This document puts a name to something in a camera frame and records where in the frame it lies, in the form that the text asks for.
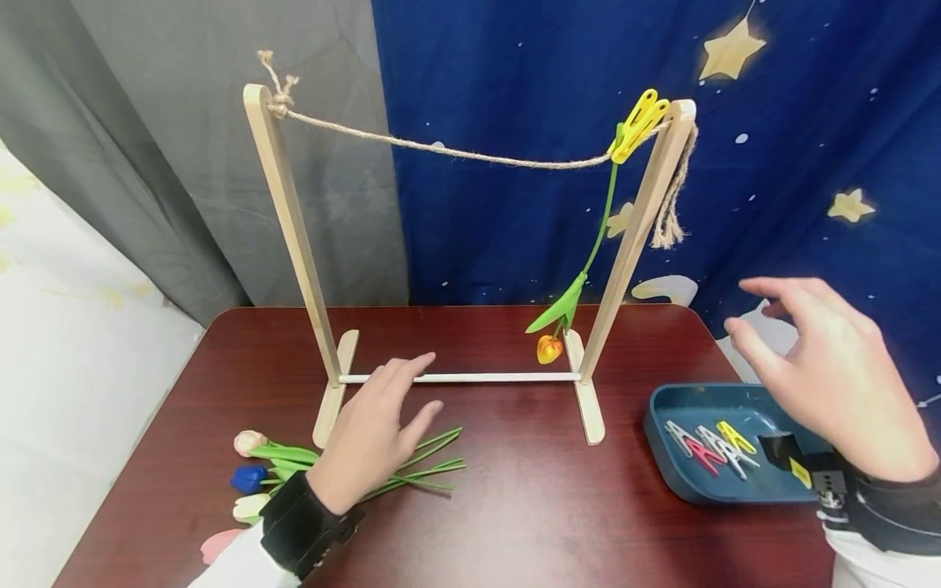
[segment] finger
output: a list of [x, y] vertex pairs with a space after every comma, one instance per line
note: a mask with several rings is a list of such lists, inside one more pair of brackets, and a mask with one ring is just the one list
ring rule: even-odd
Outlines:
[[726, 319], [726, 331], [735, 349], [752, 366], [768, 388], [776, 388], [787, 376], [790, 365], [765, 344], [751, 325], [739, 318]]
[[373, 372], [369, 374], [369, 377], [366, 378], [366, 381], [363, 383], [363, 385], [359, 387], [359, 389], [356, 391], [355, 394], [353, 394], [352, 398], [346, 401], [346, 405], [343, 407], [344, 410], [346, 410], [347, 406], [349, 406], [350, 409], [352, 409], [352, 407], [355, 405], [356, 400], [359, 398], [359, 393], [362, 392], [362, 389], [365, 388], [366, 384], [368, 384], [370, 380], [375, 378], [379, 374], [379, 372], [381, 372], [383, 368], [385, 367], [386, 367], [385, 365], [376, 366]]
[[854, 317], [858, 313], [858, 311], [854, 309], [853, 306], [847, 302], [843, 296], [839, 295], [839, 293], [834, 290], [830, 284], [826, 283], [822, 279], [794, 278], [793, 280], [802, 288], [817, 296], [820, 300], [823, 301], [823, 304], [833, 309], [833, 311], [838, 312], [847, 318]]
[[784, 308], [784, 305], [781, 304], [780, 300], [775, 300], [768, 306], [762, 308], [761, 314], [764, 314], [770, 319], [786, 319], [790, 316], [788, 314], [788, 309]]
[[412, 380], [421, 375], [434, 360], [434, 353], [426, 353], [407, 362], [395, 373], [386, 386], [386, 394], [389, 396], [390, 401], [394, 402], [396, 410], [402, 409], [402, 401], [405, 400], [406, 394], [411, 388]]
[[418, 411], [412, 422], [399, 432], [400, 455], [403, 461], [415, 453], [415, 448], [418, 447], [422, 437], [428, 431], [428, 427], [431, 426], [432, 421], [443, 407], [444, 403], [440, 400], [422, 406], [422, 410]]
[[749, 278], [743, 279], [739, 285], [748, 293], [777, 299], [794, 319], [798, 331], [813, 331], [828, 316], [832, 316], [833, 311], [817, 296], [791, 278]]
[[395, 376], [395, 373], [406, 364], [404, 359], [392, 358], [386, 362], [386, 365], [382, 366], [382, 369], [377, 373], [369, 376], [369, 379], [366, 380], [366, 383], [362, 385], [360, 393], [366, 392], [367, 394], [381, 394], [384, 389], [389, 385], [389, 382]]

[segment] wooden table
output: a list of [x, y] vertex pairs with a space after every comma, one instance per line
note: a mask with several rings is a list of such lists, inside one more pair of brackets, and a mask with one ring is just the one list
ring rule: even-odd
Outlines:
[[[354, 372], [390, 356], [438, 352], [432, 371], [539, 369], [533, 307], [331, 309], [334, 333], [359, 328]], [[586, 335], [595, 309], [579, 310]], [[808, 506], [687, 504], [663, 483], [643, 429], [667, 382], [736, 381], [690, 310], [624, 307], [595, 375], [607, 437], [585, 445], [570, 385], [430, 386], [406, 418], [445, 403], [432, 433], [464, 425], [440, 457], [446, 499], [391, 492], [366, 507], [347, 546], [309, 585], [374, 588], [828, 586], [832, 553]], [[235, 525], [228, 479], [242, 429], [311, 443], [327, 379], [303, 309], [239, 309], [210, 326], [59, 577], [59, 588], [182, 588], [199, 545]]]

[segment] clothespin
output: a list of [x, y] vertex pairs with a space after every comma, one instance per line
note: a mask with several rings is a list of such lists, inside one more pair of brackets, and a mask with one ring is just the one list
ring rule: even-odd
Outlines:
[[686, 444], [686, 439], [696, 441], [696, 437], [693, 437], [687, 433], [686, 429], [673, 421], [667, 421], [663, 428], [666, 429], [666, 432], [669, 433], [670, 437], [672, 437], [673, 440], [677, 443], [679, 450], [683, 452], [683, 455], [686, 455], [687, 457], [693, 457], [693, 452], [690, 451], [689, 446]]
[[732, 447], [748, 452], [752, 455], [758, 453], [758, 450], [755, 449], [755, 446], [749, 443], [748, 439], [742, 437], [742, 434], [736, 431], [732, 425], [728, 424], [728, 422], [719, 421], [716, 423], [715, 428], [719, 430], [719, 433], [722, 434], [722, 437], [724, 437]]
[[657, 100], [657, 90], [653, 88], [641, 94], [627, 119], [617, 125], [617, 134], [608, 148], [611, 161], [618, 165], [627, 161], [650, 131], [660, 124], [669, 107], [669, 100]]
[[726, 453], [723, 451], [723, 446], [728, 445], [728, 443], [726, 443], [723, 438], [719, 437], [715, 433], [712, 433], [712, 431], [703, 425], [696, 427], [696, 435], [700, 438], [700, 440], [702, 440], [703, 445], [713, 450], [716, 452], [716, 454], [723, 458], [722, 463], [726, 463], [728, 461]]
[[746, 462], [753, 468], [761, 467], [757, 461], [745, 455], [741, 450], [739, 450], [739, 448], [734, 447], [731, 443], [719, 437], [715, 433], [712, 433], [712, 431], [706, 427], [702, 425], [696, 427], [696, 434], [702, 438], [703, 443], [707, 447], [724, 457], [728, 465], [730, 465], [732, 469], [735, 470], [735, 473], [738, 474], [738, 476], [743, 480], [747, 480], [748, 476], [745, 475], [745, 470], [742, 468], [742, 461]]
[[685, 441], [696, 461], [702, 464], [703, 468], [707, 469], [713, 478], [718, 478], [719, 470], [712, 463], [723, 465], [726, 462], [723, 457], [692, 437], [685, 439]]

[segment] white clothespin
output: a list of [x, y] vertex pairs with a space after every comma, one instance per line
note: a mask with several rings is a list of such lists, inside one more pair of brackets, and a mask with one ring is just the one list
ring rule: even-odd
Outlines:
[[748, 476], [745, 475], [745, 470], [742, 468], [742, 461], [754, 468], [761, 467], [757, 461], [743, 453], [738, 447], [735, 447], [722, 437], [719, 437], [708, 428], [699, 425], [696, 427], [696, 434], [703, 440], [703, 444], [706, 445], [706, 447], [709, 447], [714, 452], [724, 457], [728, 465], [730, 465], [735, 470], [735, 473], [743, 480], [747, 480]]
[[696, 437], [693, 437], [686, 432], [686, 429], [679, 426], [673, 421], [667, 421], [663, 426], [666, 429], [666, 432], [670, 434], [670, 437], [677, 443], [679, 450], [683, 452], [683, 455], [692, 458], [693, 450], [690, 449], [690, 446], [686, 444], [686, 439], [692, 439], [693, 441], [699, 442]]

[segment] twine rope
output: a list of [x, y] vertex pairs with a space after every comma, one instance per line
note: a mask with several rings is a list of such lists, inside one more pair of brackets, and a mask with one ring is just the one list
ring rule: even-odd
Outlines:
[[[439, 155], [461, 157], [464, 159], [473, 159], [476, 161], [486, 161], [491, 164], [501, 164], [512, 167], [527, 167], [531, 169], [584, 169], [587, 167], [600, 166], [601, 164], [611, 159], [611, 155], [608, 153], [603, 153], [597, 157], [576, 159], [572, 161], [538, 161], [531, 159], [517, 159], [514, 157], [500, 157], [497, 155], [477, 153], [475, 151], [451, 149], [449, 147], [444, 147], [443, 145], [429, 145], [427, 143], [419, 143], [417, 141], [410, 141], [408, 139], [399, 138], [394, 135], [369, 133], [368, 131], [354, 129], [337, 122], [330, 122], [328, 120], [308, 117], [307, 115], [300, 114], [292, 109], [295, 105], [295, 102], [294, 98], [291, 97], [291, 89], [296, 86], [298, 82], [300, 82], [300, 78], [296, 75], [286, 75], [284, 76], [284, 83], [282, 84], [278, 74], [275, 72], [274, 67], [271, 65], [273, 56], [274, 52], [272, 51], [258, 52], [258, 58], [262, 61], [262, 65], [268, 71], [268, 74], [271, 76], [271, 81], [275, 86], [275, 92], [272, 95], [271, 103], [268, 105], [268, 110], [277, 119], [289, 118], [299, 120], [305, 124], [309, 124], [310, 126], [327, 129], [329, 131], [342, 133], [344, 135], [354, 136], [360, 139], [365, 139], [367, 141], [395, 145], [396, 147], [404, 147], [406, 149], [413, 149], [417, 151], [428, 151], [437, 153]], [[641, 142], [643, 143], [649, 140], [652, 136], [656, 135], [668, 126], [669, 122], [663, 122], [655, 126]], [[675, 172], [674, 177], [671, 180], [669, 187], [667, 188], [666, 195], [663, 197], [663, 204], [661, 205], [660, 211], [657, 215], [657, 220], [654, 224], [654, 235], [653, 241], [651, 243], [651, 245], [656, 249], [669, 249], [674, 244], [680, 243], [685, 236], [685, 233], [679, 226], [679, 221], [677, 219], [677, 195], [683, 184], [686, 182], [686, 176], [689, 172], [689, 157], [692, 155], [693, 149], [695, 148], [697, 135], [698, 131], [694, 125], [693, 131], [690, 133], [686, 145], [683, 148], [683, 152], [680, 155], [677, 171]]]

